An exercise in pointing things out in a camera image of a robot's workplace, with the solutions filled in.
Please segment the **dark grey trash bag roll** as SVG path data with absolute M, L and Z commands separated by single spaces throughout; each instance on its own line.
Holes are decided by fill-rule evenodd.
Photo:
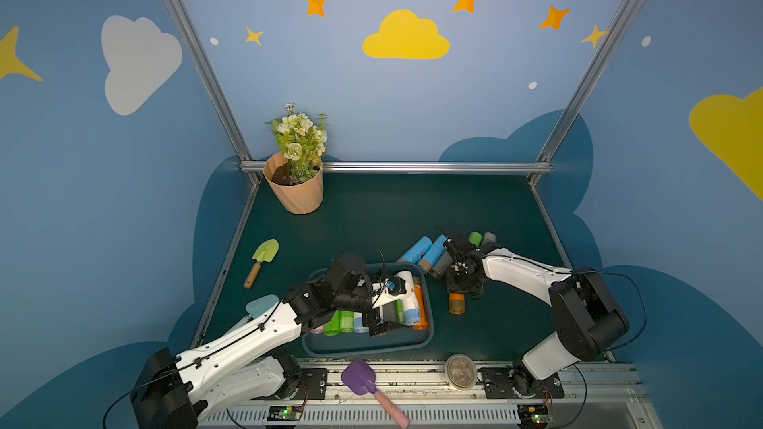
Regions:
M 381 317 L 385 323 L 399 323 L 399 316 L 397 315 L 397 302 L 389 302 L 381 308 Z

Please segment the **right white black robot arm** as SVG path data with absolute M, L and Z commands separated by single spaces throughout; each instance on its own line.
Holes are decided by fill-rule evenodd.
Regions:
M 554 332 L 515 363 L 516 378 L 525 385 L 597 359 L 630 330 L 601 272 L 549 266 L 492 243 L 476 246 L 463 234 L 447 238 L 444 248 L 453 259 L 444 274 L 448 292 L 478 297 L 492 280 L 534 296 L 552 310 Z

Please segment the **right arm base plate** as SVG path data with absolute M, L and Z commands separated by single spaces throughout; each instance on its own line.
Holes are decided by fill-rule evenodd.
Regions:
M 558 374 L 540 381 L 524 369 L 512 367 L 483 367 L 479 371 L 488 399 L 553 399 L 564 398 Z

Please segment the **white roll blue end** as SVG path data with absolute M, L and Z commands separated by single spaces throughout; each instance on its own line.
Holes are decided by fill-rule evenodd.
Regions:
M 397 274 L 405 282 L 405 295 L 401 298 L 403 305 L 403 323 L 407 326 L 415 326 L 421 322 L 421 311 L 415 293 L 415 285 L 410 271 L 403 270 Z

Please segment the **orange trash bag roll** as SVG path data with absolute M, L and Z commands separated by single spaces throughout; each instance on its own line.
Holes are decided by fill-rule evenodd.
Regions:
M 421 286 L 418 283 L 414 284 L 414 293 L 416 296 L 416 301 L 419 309 L 419 321 L 413 325 L 413 329 L 415 331 L 424 331 L 428 328 L 428 321 L 426 317 L 426 311 L 425 311 L 425 305 L 423 301 L 423 295 Z
M 461 293 L 450 293 L 448 309 L 449 313 L 452 315 L 463 315 L 466 312 L 465 295 Z

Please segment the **white blue trash bag roll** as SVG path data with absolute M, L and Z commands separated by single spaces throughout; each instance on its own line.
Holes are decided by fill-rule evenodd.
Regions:
M 355 313 L 353 318 L 354 332 L 356 334 L 367 334 L 370 329 L 365 324 L 364 315 L 362 313 Z

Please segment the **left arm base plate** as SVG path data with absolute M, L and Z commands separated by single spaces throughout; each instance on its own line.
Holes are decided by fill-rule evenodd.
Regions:
M 300 369 L 288 373 L 275 397 L 282 400 L 323 400 L 328 384 L 327 369 Z

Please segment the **green trash bag roll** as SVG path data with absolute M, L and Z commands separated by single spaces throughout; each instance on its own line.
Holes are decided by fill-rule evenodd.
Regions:
M 325 324 L 323 334 L 327 337 L 338 336 L 342 333 L 342 312 L 337 311 L 332 319 Z

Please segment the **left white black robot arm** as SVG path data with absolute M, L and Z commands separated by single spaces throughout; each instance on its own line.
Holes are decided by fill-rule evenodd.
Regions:
M 213 388 L 235 371 L 329 323 L 338 311 L 362 314 L 375 332 L 381 307 L 415 296 L 410 278 L 383 269 L 369 274 L 359 256 L 338 257 L 242 327 L 178 355 L 167 348 L 151 355 L 127 395 L 137 425 L 195 428 L 217 405 Z

